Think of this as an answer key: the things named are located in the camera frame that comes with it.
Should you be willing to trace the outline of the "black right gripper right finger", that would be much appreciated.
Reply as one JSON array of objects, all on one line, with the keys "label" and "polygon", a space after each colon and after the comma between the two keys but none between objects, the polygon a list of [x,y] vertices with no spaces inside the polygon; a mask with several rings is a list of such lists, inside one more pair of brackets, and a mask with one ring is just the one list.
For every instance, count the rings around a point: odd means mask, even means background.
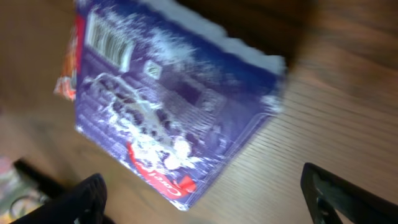
[{"label": "black right gripper right finger", "polygon": [[300,186],[314,224],[397,224],[397,205],[312,163],[303,166]]}]

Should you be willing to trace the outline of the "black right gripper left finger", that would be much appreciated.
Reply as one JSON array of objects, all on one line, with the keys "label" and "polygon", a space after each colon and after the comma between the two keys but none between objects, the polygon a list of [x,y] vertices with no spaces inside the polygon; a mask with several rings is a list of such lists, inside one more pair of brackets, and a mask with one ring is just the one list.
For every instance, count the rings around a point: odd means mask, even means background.
[{"label": "black right gripper left finger", "polygon": [[15,220],[12,224],[104,224],[107,188],[100,174],[93,174],[68,192]]}]

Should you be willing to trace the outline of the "teal snack packet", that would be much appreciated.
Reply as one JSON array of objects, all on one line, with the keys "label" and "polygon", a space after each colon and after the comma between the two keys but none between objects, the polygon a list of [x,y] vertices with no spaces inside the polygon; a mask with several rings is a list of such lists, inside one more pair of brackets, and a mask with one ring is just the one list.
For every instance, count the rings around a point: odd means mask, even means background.
[{"label": "teal snack packet", "polygon": [[33,180],[1,156],[1,224],[12,223],[44,205],[49,198]]}]

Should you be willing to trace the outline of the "orange chocolate bar wrapper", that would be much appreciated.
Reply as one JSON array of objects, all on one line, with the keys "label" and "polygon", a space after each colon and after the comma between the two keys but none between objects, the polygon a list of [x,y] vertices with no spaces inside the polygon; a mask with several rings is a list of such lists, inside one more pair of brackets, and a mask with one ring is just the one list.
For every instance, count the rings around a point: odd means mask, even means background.
[{"label": "orange chocolate bar wrapper", "polygon": [[56,95],[60,95],[70,101],[74,101],[76,97],[77,42],[77,21],[74,20],[72,29],[70,31],[70,40],[67,45],[67,51],[65,54],[62,71],[59,78],[57,79],[53,91]]}]

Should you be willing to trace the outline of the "purple snack packet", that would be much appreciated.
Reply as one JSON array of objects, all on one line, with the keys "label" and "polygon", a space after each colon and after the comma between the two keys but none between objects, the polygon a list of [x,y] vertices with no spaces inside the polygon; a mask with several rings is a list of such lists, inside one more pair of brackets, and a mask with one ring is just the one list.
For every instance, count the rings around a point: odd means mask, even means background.
[{"label": "purple snack packet", "polygon": [[281,109],[286,64],[175,1],[77,1],[75,127],[181,211]]}]

